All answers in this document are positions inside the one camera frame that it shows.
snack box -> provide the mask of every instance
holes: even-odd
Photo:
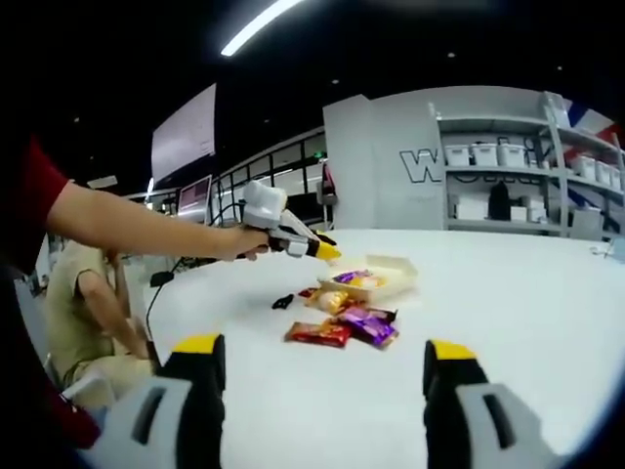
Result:
[[[334,280],[334,277],[352,271],[371,272],[376,277],[383,277],[386,282],[382,286],[369,288],[347,285]],[[417,270],[412,263],[403,257],[369,255],[364,259],[340,259],[328,272],[317,278],[321,288],[326,290],[347,291],[351,298],[367,303],[375,303],[381,299],[397,295],[414,288]]]

white shelf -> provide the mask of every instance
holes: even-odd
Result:
[[[533,135],[549,126],[547,120],[512,115],[442,115],[437,121],[442,133],[501,132]]]
[[[562,142],[566,145],[581,147],[591,151],[607,151],[617,154],[617,148],[613,144],[583,130],[558,128],[558,133],[560,134]]]
[[[615,239],[617,237],[621,237],[623,236],[623,234],[619,234],[619,233],[612,233],[612,232],[602,232],[602,237],[606,237],[607,239]]]
[[[619,197],[623,196],[623,191],[619,191],[618,189],[613,188],[612,186],[607,186],[602,183],[598,183],[597,181],[593,181],[591,179],[582,178],[581,176],[571,176],[569,174],[566,175],[566,178],[571,183],[576,183],[582,186],[588,186],[589,188],[598,189],[602,192],[609,192],[617,195]]]
[[[528,176],[542,176],[557,178],[558,173],[551,169],[542,168],[510,168],[507,166],[445,166],[447,174],[462,173],[495,173],[495,174],[524,174]]]
[[[447,227],[457,230],[496,230],[509,232],[549,232],[560,233],[559,225],[528,222],[506,222],[499,220],[458,220],[456,218],[447,219]]]

beige shirt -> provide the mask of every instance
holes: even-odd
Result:
[[[46,334],[53,365],[65,386],[77,366],[113,355],[113,342],[103,334],[78,291],[78,276],[93,271],[108,281],[100,249],[71,241],[55,265],[46,294]]]

person's arm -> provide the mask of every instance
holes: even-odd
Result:
[[[124,312],[124,316],[129,318],[130,313],[130,295],[128,294],[128,283],[126,283],[126,275],[124,273],[124,264],[121,262],[119,254],[109,259],[110,265],[115,271],[115,296]]]
[[[87,308],[102,329],[138,359],[146,360],[146,342],[130,326],[112,288],[93,271],[78,276],[78,289]]]
[[[263,252],[266,233],[209,228],[146,209],[116,195],[67,183],[48,214],[47,227],[59,235],[95,247],[134,254],[234,259]]]

purple candy wrapper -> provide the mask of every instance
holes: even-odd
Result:
[[[370,342],[375,347],[385,348],[399,335],[389,324],[376,318],[363,318],[361,315],[345,311],[339,316],[340,321],[347,324],[356,338]]]
[[[335,276],[333,279],[334,281],[337,281],[339,283],[349,283],[354,278],[359,278],[359,277],[371,277],[371,273],[369,271],[345,272],[343,274]]]

